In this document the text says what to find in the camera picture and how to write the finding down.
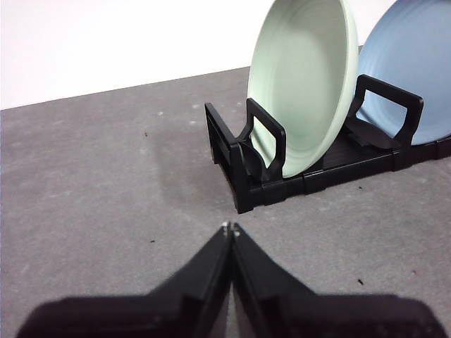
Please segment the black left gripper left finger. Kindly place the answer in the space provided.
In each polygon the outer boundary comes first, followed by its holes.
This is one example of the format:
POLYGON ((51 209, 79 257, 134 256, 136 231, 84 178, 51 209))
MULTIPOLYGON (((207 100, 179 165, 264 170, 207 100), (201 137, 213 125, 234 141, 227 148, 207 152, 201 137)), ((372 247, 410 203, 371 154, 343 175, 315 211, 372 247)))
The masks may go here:
POLYGON ((224 223, 148 294, 74 296, 36 307, 19 337, 209 337, 230 288, 231 233, 224 223))

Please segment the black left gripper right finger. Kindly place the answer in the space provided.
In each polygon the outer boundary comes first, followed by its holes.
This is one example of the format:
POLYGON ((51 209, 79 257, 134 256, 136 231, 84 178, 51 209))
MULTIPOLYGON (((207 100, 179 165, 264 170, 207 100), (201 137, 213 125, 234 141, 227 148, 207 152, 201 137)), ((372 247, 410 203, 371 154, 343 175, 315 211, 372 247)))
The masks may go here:
POLYGON ((416 299, 393 294, 317 294, 280 267, 237 223, 233 286, 243 337, 441 337, 416 299))

